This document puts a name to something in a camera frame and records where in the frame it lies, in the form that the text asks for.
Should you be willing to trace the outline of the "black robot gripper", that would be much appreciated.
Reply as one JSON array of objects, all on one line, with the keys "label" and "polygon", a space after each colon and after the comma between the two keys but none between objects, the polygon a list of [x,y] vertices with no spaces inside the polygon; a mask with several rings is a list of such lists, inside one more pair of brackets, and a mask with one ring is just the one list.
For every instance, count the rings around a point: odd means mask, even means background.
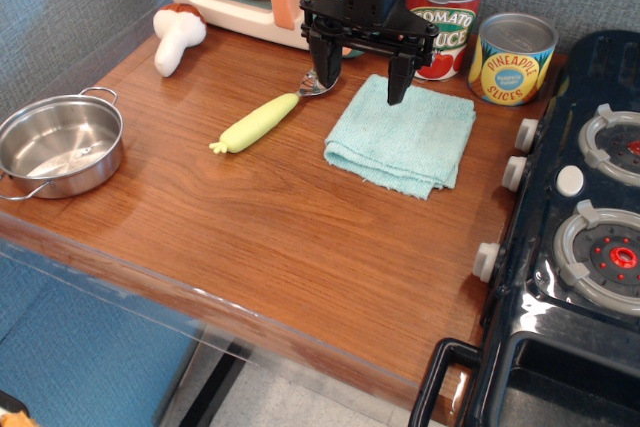
[{"label": "black robot gripper", "polygon": [[412,13],[405,0],[300,0],[306,39],[319,83],[338,80],[345,49],[389,57],[389,105],[404,99],[415,69],[434,57],[437,27]]}]

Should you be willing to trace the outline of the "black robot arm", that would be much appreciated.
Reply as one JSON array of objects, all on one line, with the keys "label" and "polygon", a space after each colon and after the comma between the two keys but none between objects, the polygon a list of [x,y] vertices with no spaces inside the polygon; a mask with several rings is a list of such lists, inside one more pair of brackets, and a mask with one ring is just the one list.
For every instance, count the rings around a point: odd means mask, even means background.
[{"label": "black robot arm", "polygon": [[400,103],[417,70],[434,57],[439,28],[413,13],[406,0],[301,0],[301,34],[319,83],[338,80],[342,49],[389,58],[387,102]]}]

